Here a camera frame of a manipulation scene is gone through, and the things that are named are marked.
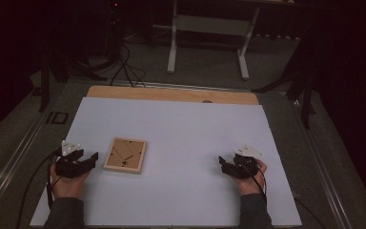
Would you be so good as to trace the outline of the white table mat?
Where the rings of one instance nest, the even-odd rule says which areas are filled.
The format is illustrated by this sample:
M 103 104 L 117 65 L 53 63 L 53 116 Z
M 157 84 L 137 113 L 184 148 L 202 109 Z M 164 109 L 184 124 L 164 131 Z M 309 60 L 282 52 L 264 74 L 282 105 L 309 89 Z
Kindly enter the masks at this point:
M 146 141 L 140 174 L 103 165 L 114 138 Z M 85 223 L 97 227 L 235 227 L 239 197 L 218 160 L 249 145 L 267 164 L 275 226 L 300 224 L 271 129 L 259 105 L 82 99 L 67 139 L 98 153 L 86 180 Z

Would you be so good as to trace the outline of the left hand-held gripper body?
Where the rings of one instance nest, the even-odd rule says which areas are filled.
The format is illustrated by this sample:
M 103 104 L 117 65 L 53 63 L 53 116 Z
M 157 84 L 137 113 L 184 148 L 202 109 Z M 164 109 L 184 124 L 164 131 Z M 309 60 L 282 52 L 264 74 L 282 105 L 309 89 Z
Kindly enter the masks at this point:
M 80 149 L 82 149 L 80 144 L 74 144 L 65 140 L 61 142 L 60 155 L 55 162 L 55 173 L 58 176 L 74 178 L 79 177 L 85 173 L 85 171 L 79 170 L 79 163 L 81 161 L 79 159 L 71 159 L 71 153 Z

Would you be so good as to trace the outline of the person's left hand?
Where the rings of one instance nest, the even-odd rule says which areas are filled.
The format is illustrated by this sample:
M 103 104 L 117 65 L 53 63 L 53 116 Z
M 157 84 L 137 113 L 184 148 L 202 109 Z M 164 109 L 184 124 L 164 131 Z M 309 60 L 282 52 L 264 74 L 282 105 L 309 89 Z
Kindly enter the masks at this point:
M 81 198 L 89 172 L 74 178 L 58 176 L 55 165 L 51 166 L 51 189 L 55 198 Z

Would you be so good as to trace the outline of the wooden picture frame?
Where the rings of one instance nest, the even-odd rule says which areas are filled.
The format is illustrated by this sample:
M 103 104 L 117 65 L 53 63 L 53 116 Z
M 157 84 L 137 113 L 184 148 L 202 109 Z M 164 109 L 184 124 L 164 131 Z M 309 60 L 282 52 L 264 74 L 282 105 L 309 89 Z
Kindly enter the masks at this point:
M 115 137 L 104 162 L 104 168 L 115 172 L 140 174 L 146 148 L 146 140 Z

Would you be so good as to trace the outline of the black metal stand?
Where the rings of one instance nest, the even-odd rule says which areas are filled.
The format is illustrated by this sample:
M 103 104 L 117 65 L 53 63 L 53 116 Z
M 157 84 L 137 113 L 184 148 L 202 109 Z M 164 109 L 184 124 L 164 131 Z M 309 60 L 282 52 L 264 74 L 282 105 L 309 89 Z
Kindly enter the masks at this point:
M 49 56 L 44 53 L 41 58 L 41 101 L 39 111 L 43 112 L 50 102 L 50 67 Z
M 305 45 L 299 44 L 284 68 L 282 75 L 274 82 L 254 89 L 254 92 L 266 93 L 280 85 L 291 83 L 286 96 L 289 100 L 296 101 L 302 95 L 300 118 L 303 126 L 309 130 L 309 113 L 312 108 L 311 96 L 314 78 L 315 68 L 312 66 L 311 50 Z

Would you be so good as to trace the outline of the black floor socket plate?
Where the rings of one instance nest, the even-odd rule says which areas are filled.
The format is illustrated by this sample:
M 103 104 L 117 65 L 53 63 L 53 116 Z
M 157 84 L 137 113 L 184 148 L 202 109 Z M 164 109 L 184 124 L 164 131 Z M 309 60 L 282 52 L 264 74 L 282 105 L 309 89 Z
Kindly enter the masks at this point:
M 66 124 L 69 118 L 68 113 L 50 112 L 46 124 Z

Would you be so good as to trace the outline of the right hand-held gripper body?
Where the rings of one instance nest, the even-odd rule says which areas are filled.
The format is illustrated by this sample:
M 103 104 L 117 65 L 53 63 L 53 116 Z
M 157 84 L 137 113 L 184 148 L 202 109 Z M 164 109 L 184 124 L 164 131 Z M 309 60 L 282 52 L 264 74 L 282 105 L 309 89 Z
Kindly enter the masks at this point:
M 247 179 L 255 176 L 259 171 L 258 156 L 263 154 L 250 145 L 234 149 L 234 177 Z

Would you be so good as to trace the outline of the white metal desk frame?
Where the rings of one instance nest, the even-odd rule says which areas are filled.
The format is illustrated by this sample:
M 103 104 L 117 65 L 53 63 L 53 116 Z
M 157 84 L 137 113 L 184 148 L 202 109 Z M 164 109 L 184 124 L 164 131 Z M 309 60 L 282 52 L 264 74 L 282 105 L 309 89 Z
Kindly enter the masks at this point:
M 173 1 L 172 16 L 172 40 L 167 66 L 167 73 L 175 72 L 176 53 L 177 53 L 177 32 L 178 31 L 194 31 L 225 35 L 236 35 L 244 38 L 243 44 L 236 51 L 237 61 L 241 78 L 249 80 L 249 71 L 246 62 L 246 51 L 248 49 L 251 37 L 254 32 L 257 17 L 263 5 L 284 5 L 294 6 L 294 0 L 235 0 L 236 2 L 249 2 L 255 4 L 251 18 L 249 20 L 233 20 L 212 18 L 204 16 L 193 16 L 178 13 L 178 1 Z

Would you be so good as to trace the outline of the person's right hand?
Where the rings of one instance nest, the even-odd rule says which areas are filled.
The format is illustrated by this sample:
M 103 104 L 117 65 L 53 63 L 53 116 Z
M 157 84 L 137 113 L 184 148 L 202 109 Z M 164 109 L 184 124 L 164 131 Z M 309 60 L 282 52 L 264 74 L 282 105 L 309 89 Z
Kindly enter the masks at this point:
M 267 170 L 267 165 L 261 160 L 256 161 L 259 167 L 258 173 L 249 179 L 238 179 L 235 178 L 234 182 L 237 184 L 239 193 L 241 196 L 252 195 L 252 194 L 262 194 L 265 187 L 265 172 Z

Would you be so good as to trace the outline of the metal floor rail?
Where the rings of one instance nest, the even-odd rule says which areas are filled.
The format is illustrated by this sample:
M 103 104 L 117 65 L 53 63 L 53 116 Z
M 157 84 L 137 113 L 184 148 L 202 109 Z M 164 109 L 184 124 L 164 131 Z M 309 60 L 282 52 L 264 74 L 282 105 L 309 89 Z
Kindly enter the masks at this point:
M 324 194 L 328 200 L 328 203 L 331 207 L 332 213 L 335 217 L 335 221 L 338 229 L 352 229 L 351 222 L 345 213 L 343 204 L 339 198 L 337 189 L 334 186 L 334 183 L 331 179 L 330 174 L 324 164 L 324 161 L 320 155 L 319 149 L 315 143 L 315 139 L 310 130 L 307 130 L 305 125 L 301 120 L 301 103 L 296 101 L 290 102 L 292 109 L 297 118 L 298 126 L 302 129 L 303 134 L 307 138 L 307 142 L 312 151 L 312 157 L 314 159 L 315 170 L 319 181 L 321 183 Z
M 50 113 L 51 105 L 19 105 L 0 122 L 0 198 Z
M 116 80 L 112 83 L 112 86 L 124 86 L 135 88 L 158 88 L 158 89 L 181 89 L 181 90 L 195 90 L 195 91 L 217 91 L 217 92 L 235 92 L 235 93 L 251 93 L 250 89 L 235 89 L 235 88 L 219 88 L 219 87 L 207 87 L 207 86 L 193 86 L 193 85 L 181 85 L 181 84 L 168 84 L 168 83 L 130 83 L 126 80 Z

